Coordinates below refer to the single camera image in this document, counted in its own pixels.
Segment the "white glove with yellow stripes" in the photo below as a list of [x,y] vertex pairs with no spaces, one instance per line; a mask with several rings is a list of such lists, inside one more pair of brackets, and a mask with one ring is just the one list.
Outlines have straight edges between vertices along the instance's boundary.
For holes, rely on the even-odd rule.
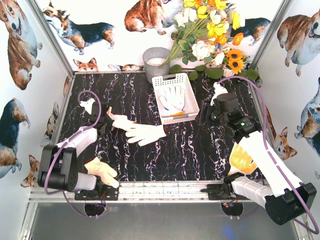
[[136,121],[129,120],[126,115],[113,114],[111,106],[106,113],[113,120],[112,126],[115,128],[128,131],[132,128],[132,125],[136,123]]

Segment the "blue dotted white glove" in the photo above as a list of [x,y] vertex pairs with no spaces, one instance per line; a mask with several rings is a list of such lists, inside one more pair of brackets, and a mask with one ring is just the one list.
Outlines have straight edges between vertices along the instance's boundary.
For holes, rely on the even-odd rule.
[[159,96],[159,101],[164,108],[164,115],[169,117],[184,114],[186,91],[178,86],[166,87],[164,95]]

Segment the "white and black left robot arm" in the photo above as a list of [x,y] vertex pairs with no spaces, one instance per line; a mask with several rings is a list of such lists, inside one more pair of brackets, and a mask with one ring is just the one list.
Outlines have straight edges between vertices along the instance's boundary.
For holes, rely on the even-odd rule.
[[94,102],[88,122],[66,140],[42,149],[37,183],[57,191],[93,191],[97,177],[78,169],[78,156],[101,135],[106,133],[113,120],[107,115],[107,103]]

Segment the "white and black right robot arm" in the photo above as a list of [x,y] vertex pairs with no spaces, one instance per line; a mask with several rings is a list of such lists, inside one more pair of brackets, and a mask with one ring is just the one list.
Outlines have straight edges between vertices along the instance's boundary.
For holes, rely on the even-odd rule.
[[261,125],[242,113],[233,93],[202,100],[198,123],[224,127],[235,142],[228,176],[220,186],[207,187],[204,192],[249,199],[263,207],[278,225],[310,212],[316,188],[310,182],[303,183],[286,167],[265,140]]

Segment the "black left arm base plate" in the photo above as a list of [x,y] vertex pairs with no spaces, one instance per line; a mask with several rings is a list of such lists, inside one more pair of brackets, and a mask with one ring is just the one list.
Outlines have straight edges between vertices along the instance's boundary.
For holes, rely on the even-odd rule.
[[76,201],[117,201],[118,197],[119,187],[114,188],[105,184],[97,186],[94,190],[81,190],[74,195]]

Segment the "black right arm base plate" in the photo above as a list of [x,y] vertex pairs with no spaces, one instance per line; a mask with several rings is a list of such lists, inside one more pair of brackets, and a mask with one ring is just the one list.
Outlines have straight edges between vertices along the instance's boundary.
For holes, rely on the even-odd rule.
[[207,184],[206,188],[200,190],[201,193],[206,193],[209,200],[248,200],[242,195],[235,194],[229,185],[221,184]]

